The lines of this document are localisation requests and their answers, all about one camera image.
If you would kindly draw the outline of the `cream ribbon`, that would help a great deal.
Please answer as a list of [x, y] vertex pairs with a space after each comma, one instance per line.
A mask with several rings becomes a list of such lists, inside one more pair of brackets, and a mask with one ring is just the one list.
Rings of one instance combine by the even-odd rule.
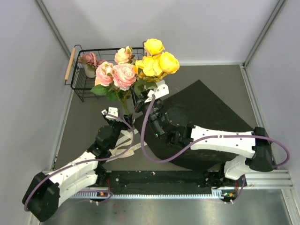
[[[121, 134], [123, 135], [120, 137], [116, 142], [116, 147], [114, 149], [110, 149], [111, 156], [110, 158], [113, 158], [114, 156], [117, 156], [121, 153], [123, 153], [128, 146], [132, 143], [133, 135], [132, 132], [128, 132], [125, 130], [121, 131]], [[127, 158], [130, 156], [133, 156], [135, 154], [135, 151], [141, 148], [141, 143], [137, 143], [132, 145], [132, 147], [127, 150], [123, 155], [118, 156], [118, 158]]]

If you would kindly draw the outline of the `black wrapping paper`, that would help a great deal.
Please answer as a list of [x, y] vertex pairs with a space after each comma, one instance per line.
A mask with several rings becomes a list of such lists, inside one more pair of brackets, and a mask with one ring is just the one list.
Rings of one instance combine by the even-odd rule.
[[235, 158], [251, 160], [259, 149], [256, 134], [203, 82], [196, 81], [168, 96], [168, 86], [134, 97], [137, 113], [150, 110], [147, 125], [138, 118], [135, 126], [152, 153], [161, 160], [191, 169], [206, 170]]

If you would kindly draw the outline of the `clear glass vase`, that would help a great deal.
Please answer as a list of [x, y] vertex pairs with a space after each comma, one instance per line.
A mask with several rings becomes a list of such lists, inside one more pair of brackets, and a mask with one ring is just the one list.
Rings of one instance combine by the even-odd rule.
[[133, 126], [134, 124], [134, 117], [133, 117], [133, 114], [129, 111], [128, 107], [127, 106], [123, 106], [123, 109], [124, 109], [124, 113], [123, 113], [123, 118], [124, 120], [130, 125], [130, 126]]

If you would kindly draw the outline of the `peach peony flower stem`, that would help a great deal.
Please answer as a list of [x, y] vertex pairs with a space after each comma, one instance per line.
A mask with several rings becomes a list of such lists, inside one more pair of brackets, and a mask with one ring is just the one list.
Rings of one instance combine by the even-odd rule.
[[96, 69], [95, 86], [102, 85], [108, 87], [114, 84], [121, 90], [128, 90], [136, 81], [137, 68], [131, 64], [133, 50], [130, 46], [119, 49], [114, 61], [116, 65], [110, 62], [103, 62]]

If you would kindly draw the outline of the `pink rose stem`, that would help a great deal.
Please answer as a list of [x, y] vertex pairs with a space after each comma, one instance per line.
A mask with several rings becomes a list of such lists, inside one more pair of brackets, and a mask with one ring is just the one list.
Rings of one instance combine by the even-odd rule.
[[78, 58], [78, 63], [86, 65], [90, 71], [96, 71], [98, 66], [103, 62], [106, 62], [106, 60], [98, 60], [96, 54], [93, 52], [83, 54]]

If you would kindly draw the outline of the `large pink peony stem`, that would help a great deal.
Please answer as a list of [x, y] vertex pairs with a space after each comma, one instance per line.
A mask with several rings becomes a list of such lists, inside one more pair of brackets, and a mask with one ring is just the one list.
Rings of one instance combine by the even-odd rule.
[[97, 67], [95, 84], [90, 91], [112, 101], [118, 100], [125, 114], [129, 115], [127, 99], [130, 98], [130, 88], [136, 82], [136, 76], [137, 68], [130, 63], [114, 65], [105, 61]]

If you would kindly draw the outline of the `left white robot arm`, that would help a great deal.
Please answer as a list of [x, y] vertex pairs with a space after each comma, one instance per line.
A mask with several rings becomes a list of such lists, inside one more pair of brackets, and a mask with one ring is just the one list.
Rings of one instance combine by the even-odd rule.
[[134, 133], [132, 116], [123, 119], [112, 113], [104, 112], [107, 125], [102, 126], [94, 143], [77, 159], [60, 169], [48, 173], [37, 173], [22, 203], [26, 212], [31, 212], [40, 222], [47, 221], [69, 197], [85, 187], [101, 186], [106, 182], [106, 174], [102, 165], [110, 159], [121, 131]]

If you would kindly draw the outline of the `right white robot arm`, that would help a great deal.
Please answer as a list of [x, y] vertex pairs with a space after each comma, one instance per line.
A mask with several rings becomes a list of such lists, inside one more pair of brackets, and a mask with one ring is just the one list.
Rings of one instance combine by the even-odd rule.
[[219, 173], [219, 181], [226, 186], [246, 173], [271, 172], [275, 167], [272, 160], [272, 140], [262, 127], [256, 127], [253, 132], [234, 133], [190, 125], [188, 117], [176, 107], [161, 112], [163, 103], [153, 91], [147, 97], [138, 99], [134, 106], [136, 112], [144, 114], [141, 147], [146, 157], [149, 155], [145, 150], [144, 138], [146, 127], [150, 126], [157, 138], [179, 148], [174, 156], [160, 160], [160, 163], [173, 161], [188, 149], [235, 154], [236, 157], [225, 162], [223, 171]]

